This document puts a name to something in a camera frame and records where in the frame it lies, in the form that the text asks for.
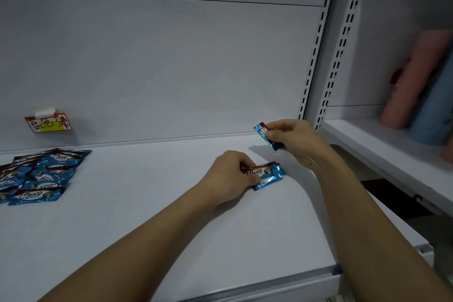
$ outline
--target pink rolled item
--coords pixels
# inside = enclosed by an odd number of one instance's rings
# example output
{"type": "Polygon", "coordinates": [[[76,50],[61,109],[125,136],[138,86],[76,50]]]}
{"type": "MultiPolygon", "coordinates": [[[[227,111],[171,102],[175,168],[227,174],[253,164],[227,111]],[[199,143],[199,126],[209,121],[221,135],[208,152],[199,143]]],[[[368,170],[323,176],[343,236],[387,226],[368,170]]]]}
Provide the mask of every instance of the pink rolled item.
{"type": "Polygon", "coordinates": [[[422,31],[412,49],[411,60],[404,67],[379,123],[393,129],[405,128],[420,92],[431,72],[447,50],[453,38],[452,30],[422,31]]]}
{"type": "Polygon", "coordinates": [[[453,164],[453,137],[451,137],[449,143],[440,152],[440,157],[453,164]]]}

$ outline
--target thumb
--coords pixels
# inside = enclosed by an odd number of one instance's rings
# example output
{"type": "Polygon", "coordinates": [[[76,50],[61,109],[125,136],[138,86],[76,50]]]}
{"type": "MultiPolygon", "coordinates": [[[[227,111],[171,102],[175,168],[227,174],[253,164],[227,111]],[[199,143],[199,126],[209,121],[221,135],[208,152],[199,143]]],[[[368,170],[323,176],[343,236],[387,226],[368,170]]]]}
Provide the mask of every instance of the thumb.
{"type": "Polygon", "coordinates": [[[272,131],[268,130],[267,132],[264,133],[264,136],[266,136],[266,138],[268,138],[271,141],[285,143],[286,135],[281,130],[272,131]]]}
{"type": "Polygon", "coordinates": [[[248,186],[253,186],[261,183],[261,177],[259,175],[246,175],[248,186]]]}

